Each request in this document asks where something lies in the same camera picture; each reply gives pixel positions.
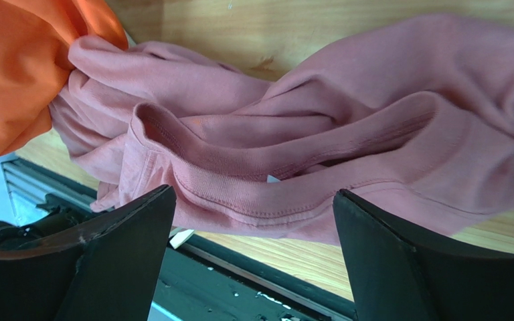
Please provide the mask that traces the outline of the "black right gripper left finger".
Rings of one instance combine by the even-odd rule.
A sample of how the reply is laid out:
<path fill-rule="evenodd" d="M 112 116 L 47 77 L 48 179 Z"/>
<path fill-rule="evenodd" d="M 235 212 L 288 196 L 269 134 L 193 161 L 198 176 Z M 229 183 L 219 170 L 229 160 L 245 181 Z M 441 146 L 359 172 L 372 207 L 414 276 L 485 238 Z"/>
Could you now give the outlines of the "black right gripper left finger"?
<path fill-rule="evenodd" d="M 0 320 L 146 320 L 175 206 L 163 185 L 26 249 L 0 250 Z"/>

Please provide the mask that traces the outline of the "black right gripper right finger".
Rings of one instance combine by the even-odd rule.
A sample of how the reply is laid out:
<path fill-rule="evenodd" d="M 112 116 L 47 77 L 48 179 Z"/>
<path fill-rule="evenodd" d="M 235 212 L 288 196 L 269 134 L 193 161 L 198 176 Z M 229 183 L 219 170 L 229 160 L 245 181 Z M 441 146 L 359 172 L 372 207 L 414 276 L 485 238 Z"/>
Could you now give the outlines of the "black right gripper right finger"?
<path fill-rule="evenodd" d="M 342 189 L 337 233 L 360 320 L 514 320 L 514 254 L 464 243 Z"/>

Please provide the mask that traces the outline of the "dusty pink t-shirt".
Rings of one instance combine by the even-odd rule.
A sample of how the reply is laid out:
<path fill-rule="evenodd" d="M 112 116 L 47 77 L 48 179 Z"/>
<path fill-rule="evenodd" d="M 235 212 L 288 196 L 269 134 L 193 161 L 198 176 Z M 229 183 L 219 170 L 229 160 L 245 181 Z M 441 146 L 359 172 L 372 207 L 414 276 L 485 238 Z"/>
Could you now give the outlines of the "dusty pink t-shirt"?
<path fill-rule="evenodd" d="M 184 47 L 85 36 L 50 103 L 92 209 L 175 189 L 175 226 L 338 244 L 348 189 L 443 235 L 514 211 L 514 29 L 415 17 L 340 39 L 276 82 Z"/>

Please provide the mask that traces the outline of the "orange t-shirt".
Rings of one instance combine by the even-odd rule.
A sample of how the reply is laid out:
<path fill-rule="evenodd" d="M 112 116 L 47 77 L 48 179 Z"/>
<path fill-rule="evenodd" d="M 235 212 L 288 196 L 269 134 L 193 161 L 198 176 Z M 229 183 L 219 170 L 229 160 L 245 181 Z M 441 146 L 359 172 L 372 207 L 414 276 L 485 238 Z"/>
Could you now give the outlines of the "orange t-shirt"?
<path fill-rule="evenodd" d="M 48 104 L 74 68 L 69 48 L 85 35 L 129 46 L 105 1 L 0 1 L 0 156 L 51 128 Z"/>

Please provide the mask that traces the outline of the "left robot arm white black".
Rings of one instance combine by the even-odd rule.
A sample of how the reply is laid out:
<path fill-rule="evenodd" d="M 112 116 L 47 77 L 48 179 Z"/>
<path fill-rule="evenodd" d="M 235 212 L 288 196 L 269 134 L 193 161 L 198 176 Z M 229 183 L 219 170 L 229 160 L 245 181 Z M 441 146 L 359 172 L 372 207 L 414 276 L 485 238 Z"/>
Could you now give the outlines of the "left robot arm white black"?
<path fill-rule="evenodd" d="M 1 251 L 26 249 L 26 243 L 30 241 L 62 232 L 97 216 L 54 194 L 47 194 L 45 202 L 37 204 L 35 208 L 47 211 L 48 214 L 23 226 L 0 221 Z"/>

